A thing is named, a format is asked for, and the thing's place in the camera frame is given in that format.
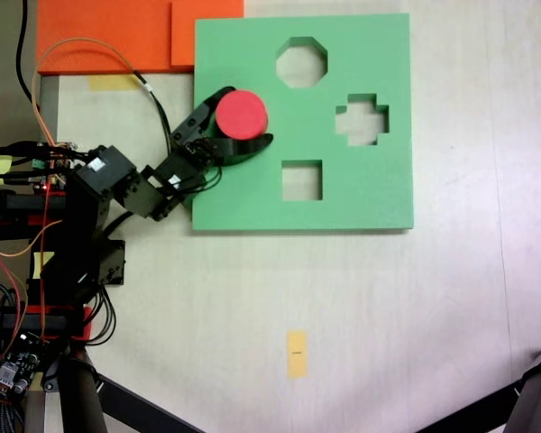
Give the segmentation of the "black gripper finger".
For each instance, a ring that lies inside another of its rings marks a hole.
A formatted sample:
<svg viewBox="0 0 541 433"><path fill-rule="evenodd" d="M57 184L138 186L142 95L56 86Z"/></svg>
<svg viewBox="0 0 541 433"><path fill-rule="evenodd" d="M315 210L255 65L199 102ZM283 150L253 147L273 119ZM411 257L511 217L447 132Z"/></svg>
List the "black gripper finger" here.
<svg viewBox="0 0 541 433"><path fill-rule="evenodd" d="M220 167L232 166L251 159L268 148L273 134L261 134L251 139L238 140L231 137L207 138L215 164Z"/></svg>
<svg viewBox="0 0 541 433"><path fill-rule="evenodd" d="M211 118L222 98L233 91L235 91L235 87L223 87L205 99L192 113L192 127L197 128L200 132L204 132L210 126Z"/></svg>

